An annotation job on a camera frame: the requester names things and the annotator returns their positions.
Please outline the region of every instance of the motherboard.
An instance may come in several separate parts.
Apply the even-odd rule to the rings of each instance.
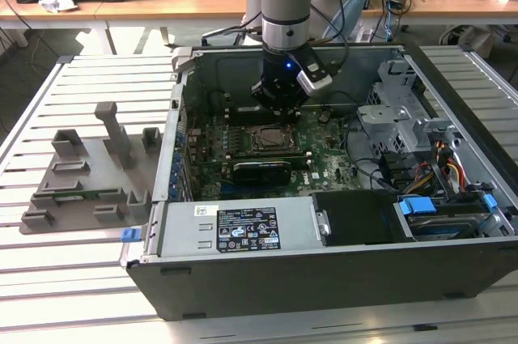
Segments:
[[[330,111],[303,110],[292,124],[237,125],[223,116],[199,121],[188,130],[195,200],[360,189],[343,150],[344,118]]]

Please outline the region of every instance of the blue drive bracket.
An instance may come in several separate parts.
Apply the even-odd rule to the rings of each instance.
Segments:
[[[142,234],[141,228],[126,228],[122,231],[121,242],[122,243],[136,243],[142,241],[140,235]]]
[[[497,208],[499,207],[499,204],[497,203],[495,197],[493,194],[484,194],[484,197],[482,197],[484,202],[486,203],[489,210],[492,212],[495,212]]]
[[[407,197],[399,202],[403,215],[436,213],[437,209],[429,197]]]

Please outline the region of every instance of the yellow wire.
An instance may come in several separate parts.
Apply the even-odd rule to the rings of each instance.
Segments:
[[[410,193],[414,190],[416,190],[417,188],[420,188],[421,186],[425,185],[435,174],[432,172],[430,174],[428,174],[427,176],[424,177],[423,180],[421,180],[420,182],[418,182],[412,189],[410,189],[407,193]]]
[[[461,186],[461,171],[459,170],[459,168],[454,165],[454,164],[447,164],[449,168],[452,168],[453,170],[455,170],[455,173],[456,173],[456,182],[457,184],[459,185],[459,189],[462,189],[462,186]]]

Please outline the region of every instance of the red wire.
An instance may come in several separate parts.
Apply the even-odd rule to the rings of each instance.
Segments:
[[[417,180],[418,177],[419,177],[419,170],[421,170],[421,168],[423,168],[424,166],[430,166],[430,164],[426,163],[426,162],[423,162],[421,163],[418,168],[415,170],[415,179],[414,180]]]

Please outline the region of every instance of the power supply label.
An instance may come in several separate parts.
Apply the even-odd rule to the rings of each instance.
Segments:
[[[275,208],[218,210],[221,253],[281,249]]]

